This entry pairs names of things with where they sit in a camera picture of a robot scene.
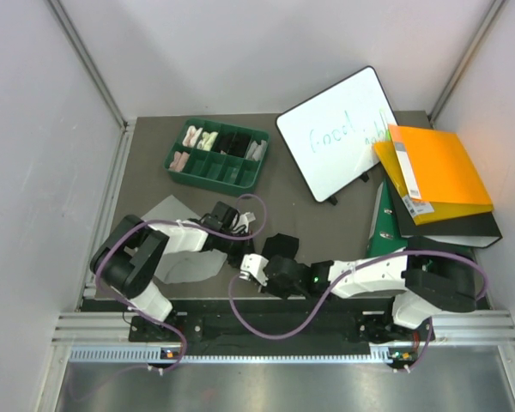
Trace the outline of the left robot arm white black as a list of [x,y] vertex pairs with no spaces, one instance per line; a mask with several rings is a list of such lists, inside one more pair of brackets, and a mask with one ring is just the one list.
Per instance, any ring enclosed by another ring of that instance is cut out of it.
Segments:
[[145,221],[126,215],[90,260],[95,283],[112,289],[128,307],[149,317],[148,330],[165,341],[177,332],[173,305],[154,282],[162,257],[179,252],[218,251],[240,266],[253,252],[250,225],[256,217],[224,202],[200,219]]

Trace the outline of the grey underwear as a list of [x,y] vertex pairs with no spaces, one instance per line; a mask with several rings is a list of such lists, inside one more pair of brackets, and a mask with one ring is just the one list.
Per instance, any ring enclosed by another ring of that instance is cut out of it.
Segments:
[[[142,217],[145,221],[190,218],[198,218],[198,215],[174,195],[166,197]],[[202,282],[216,276],[226,260],[227,255],[220,251],[167,254],[161,258],[154,277],[165,284]]]

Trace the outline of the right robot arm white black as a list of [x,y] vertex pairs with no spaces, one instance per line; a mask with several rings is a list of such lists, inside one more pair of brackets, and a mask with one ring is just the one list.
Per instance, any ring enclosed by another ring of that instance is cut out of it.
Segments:
[[395,294],[385,315],[385,333],[404,339],[424,320],[442,312],[468,313],[476,307],[471,253],[456,245],[414,237],[393,253],[356,261],[311,265],[290,257],[257,255],[250,276],[261,290],[281,299],[349,299],[377,292]]

